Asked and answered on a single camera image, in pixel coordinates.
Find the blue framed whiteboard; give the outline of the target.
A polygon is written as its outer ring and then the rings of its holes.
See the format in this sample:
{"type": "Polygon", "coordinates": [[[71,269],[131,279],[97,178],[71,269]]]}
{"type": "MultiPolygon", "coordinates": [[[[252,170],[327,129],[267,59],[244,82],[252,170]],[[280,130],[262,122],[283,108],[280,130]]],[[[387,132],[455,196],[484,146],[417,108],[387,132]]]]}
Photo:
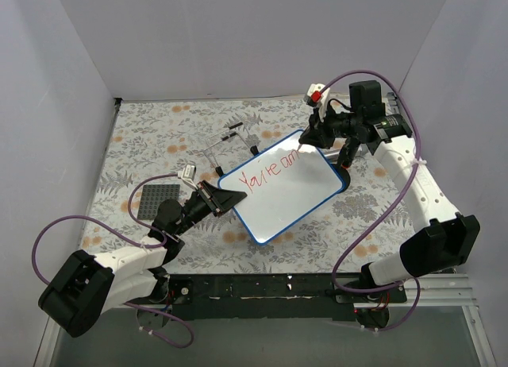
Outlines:
{"type": "Polygon", "coordinates": [[[217,182],[221,189],[247,193],[233,210],[260,245],[342,192],[341,177],[320,149],[303,145],[298,151],[302,133],[287,135],[217,182]]]}

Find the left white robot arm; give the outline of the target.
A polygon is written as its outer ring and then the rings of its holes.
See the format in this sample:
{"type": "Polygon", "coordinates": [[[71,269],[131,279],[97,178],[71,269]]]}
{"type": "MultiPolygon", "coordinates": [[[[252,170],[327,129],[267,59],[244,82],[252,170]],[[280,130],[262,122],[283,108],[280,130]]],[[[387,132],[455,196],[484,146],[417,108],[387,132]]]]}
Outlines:
{"type": "Polygon", "coordinates": [[[184,204],[176,199],[164,200],[150,231],[140,242],[95,255],[82,249],[72,253],[47,282],[38,299],[39,308],[77,338],[101,314],[120,304],[138,298],[163,302],[169,293],[164,265],[175,259],[184,246],[181,234],[209,214],[227,213],[246,196],[243,191],[201,181],[184,204]]]}

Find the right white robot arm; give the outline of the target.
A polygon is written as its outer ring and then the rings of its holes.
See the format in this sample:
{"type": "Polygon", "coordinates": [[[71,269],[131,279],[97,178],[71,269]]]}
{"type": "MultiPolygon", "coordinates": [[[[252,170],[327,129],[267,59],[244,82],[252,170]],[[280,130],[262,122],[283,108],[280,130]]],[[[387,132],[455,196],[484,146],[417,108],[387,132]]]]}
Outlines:
{"type": "Polygon", "coordinates": [[[404,203],[410,214],[414,235],[397,253],[365,264],[358,283],[337,285],[374,302],[396,283],[463,265],[480,224],[474,215],[461,214],[437,185],[421,158],[415,129],[401,114],[387,112],[379,82],[350,84],[349,99],[350,105],[338,113],[325,85],[311,84],[304,100],[313,113],[299,142],[329,149],[337,138],[343,138],[335,165],[341,171],[351,166],[359,147],[366,146],[397,187],[395,201],[404,203]]]}

